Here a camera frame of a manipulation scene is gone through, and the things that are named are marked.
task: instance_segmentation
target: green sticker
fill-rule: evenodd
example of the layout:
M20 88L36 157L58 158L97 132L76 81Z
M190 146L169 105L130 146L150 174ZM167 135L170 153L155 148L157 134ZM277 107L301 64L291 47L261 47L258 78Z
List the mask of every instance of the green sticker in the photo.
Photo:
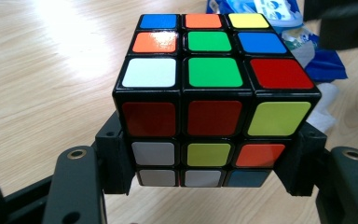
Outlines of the green sticker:
M237 63L231 58L192 58L188 75L193 87L234 88L243 82Z
M231 45L224 32L190 32L188 48L195 51L230 51Z

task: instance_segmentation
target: cube top face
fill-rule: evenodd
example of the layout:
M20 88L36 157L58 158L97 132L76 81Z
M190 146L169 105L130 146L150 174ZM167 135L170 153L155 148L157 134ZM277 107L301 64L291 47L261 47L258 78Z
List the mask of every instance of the cube top face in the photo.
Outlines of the cube top face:
M190 29L219 29L223 24L219 15L215 14L187 14L185 27Z
M176 83L176 60L171 58L130 59L122 81L126 88L169 88Z
M147 14L140 19L140 29L174 29L177 27L175 14Z
M189 84L196 88L238 88L243 84L240 70L232 58L191 58Z
M257 13L228 14L228 19L232 26L237 29L269 28L267 20L261 14Z
M269 90L311 90L315 86L299 63L291 59L252 59L258 84Z

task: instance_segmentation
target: screw hole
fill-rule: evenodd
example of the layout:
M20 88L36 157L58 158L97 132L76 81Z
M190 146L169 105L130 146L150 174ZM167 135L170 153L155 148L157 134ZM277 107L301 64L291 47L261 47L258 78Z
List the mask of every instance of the screw hole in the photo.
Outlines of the screw hole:
M109 136L109 137L111 137L111 136L113 136L113 135L115 135L115 132L106 133L106 136Z
M80 219L80 214L78 212L72 212L72 213L66 215L62 219L62 223L63 224L74 224L74 223L77 223L79 219Z
M346 156L352 160L358 161L358 152L346 149L346 150L342 151L342 153L344 154L344 156Z
M87 151L85 149L76 149L68 153L68 159L70 160L77 160L84 156L86 156Z

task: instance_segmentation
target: metal screw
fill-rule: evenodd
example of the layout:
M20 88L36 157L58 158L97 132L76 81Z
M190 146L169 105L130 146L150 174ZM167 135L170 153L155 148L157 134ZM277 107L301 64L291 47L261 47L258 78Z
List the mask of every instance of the metal screw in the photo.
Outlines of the metal screw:
M86 156L86 149L76 149L68 153L67 157L69 160L77 160Z
M344 156L348 157L351 160L358 161L358 152L350 149L345 149L342 151Z

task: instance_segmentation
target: orange sticker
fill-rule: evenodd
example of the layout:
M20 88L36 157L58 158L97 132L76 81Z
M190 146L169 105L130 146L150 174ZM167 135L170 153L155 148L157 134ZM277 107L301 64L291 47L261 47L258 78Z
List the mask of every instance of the orange sticker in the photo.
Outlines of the orange sticker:
M215 14L188 14L186 15L187 28L221 28L222 22Z
M236 165L243 167L272 167L280 157L283 144L249 144L241 149Z
M145 32L136 36L132 50L137 53L171 53L176 51L175 32Z

